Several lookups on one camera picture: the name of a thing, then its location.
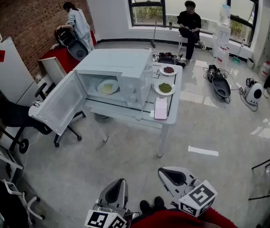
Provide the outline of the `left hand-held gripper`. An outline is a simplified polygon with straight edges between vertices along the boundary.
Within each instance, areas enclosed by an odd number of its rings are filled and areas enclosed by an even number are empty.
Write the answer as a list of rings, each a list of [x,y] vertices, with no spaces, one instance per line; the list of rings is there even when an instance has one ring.
[[[100,193],[92,209],[87,213],[87,228],[129,228],[132,212],[126,208],[128,184],[125,179],[110,183]]]

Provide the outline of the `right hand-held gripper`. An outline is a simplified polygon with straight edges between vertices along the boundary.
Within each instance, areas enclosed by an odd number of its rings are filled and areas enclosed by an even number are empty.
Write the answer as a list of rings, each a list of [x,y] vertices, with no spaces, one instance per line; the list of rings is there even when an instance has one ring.
[[[194,179],[195,175],[187,168],[161,167],[158,170],[158,177],[165,189],[174,197],[173,202],[178,209],[194,217],[203,214],[214,203],[218,195],[207,180]],[[193,181],[190,185],[184,189],[185,181],[191,180]]]

